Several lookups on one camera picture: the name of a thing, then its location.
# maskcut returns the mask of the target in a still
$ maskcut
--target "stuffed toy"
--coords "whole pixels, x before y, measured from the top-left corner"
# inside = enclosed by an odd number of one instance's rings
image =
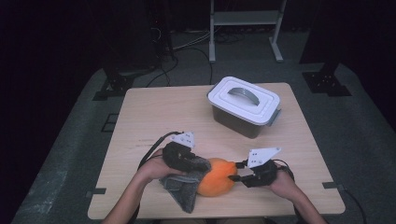
[[[235,162],[220,158],[208,160],[211,170],[198,185],[197,193],[206,197],[215,197],[230,191],[234,182],[228,176],[236,175]]]

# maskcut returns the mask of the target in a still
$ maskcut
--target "container handle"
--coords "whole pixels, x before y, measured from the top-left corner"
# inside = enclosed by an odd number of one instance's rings
[[[228,93],[231,95],[243,95],[243,96],[247,97],[251,101],[251,103],[253,103],[254,105],[260,104],[259,98],[253,92],[248,91],[247,89],[235,87],[235,88],[230,89],[228,91]]]

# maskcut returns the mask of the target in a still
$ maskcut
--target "forearm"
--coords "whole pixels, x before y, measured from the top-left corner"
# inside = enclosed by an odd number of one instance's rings
[[[140,204],[148,183],[149,180],[142,175],[135,175],[103,223],[127,223]]]
[[[303,219],[311,224],[326,224],[325,219],[320,215],[317,208],[311,203],[308,197],[301,192],[295,199],[291,200],[295,208],[299,211]]]

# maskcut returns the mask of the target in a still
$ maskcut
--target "gray carpet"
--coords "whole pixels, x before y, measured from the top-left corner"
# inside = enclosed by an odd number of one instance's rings
[[[395,132],[364,91],[357,76],[341,64],[335,75],[352,96],[329,97],[309,90],[302,72],[318,71],[322,64],[299,64],[308,33],[280,33],[278,44],[285,59],[283,63],[275,61],[268,43],[269,35],[247,34],[242,41],[217,45],[211,84],[227,76],[252,83],[289,83],[334,181],[356,197],[368,223],[395,223]],[[197,37],[173,34],[174,46]],[[193,47],[208,53],[207,42]],[[205,55],[197,49],[176,52],[178,64],[168,72],[171,86],[209,84],[211,68]],[[175,64],[176,61],[166,57],[163,69],[168,70]],[[134,88],[146,87],[161,72],[158,69],[138,77]],[[109,114],[119,113],[123,100],[122,97],[92,100],[105,80],[102,70],[92,74],[13,223],[98,222],[90,220],[87,211],[90,192],[95,188],[111,139],[111,133],[101,130]],[[165,76],[161,76],[150,87],[166,85]],[[330,223],[362,223],[359,207],[345,192],[341,195],[346,204],[345,213],[326,218]],[[272,219],[279,224],[296,221],[295,217]]]

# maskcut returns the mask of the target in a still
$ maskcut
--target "person's left hand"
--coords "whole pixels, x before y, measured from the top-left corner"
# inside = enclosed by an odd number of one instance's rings
[[[185,175],[186,173],[170,168],[163,161],[163,149],[160,148],[140,167],[136,174],[144,175],[148,181],[160,179],[168,175]]]

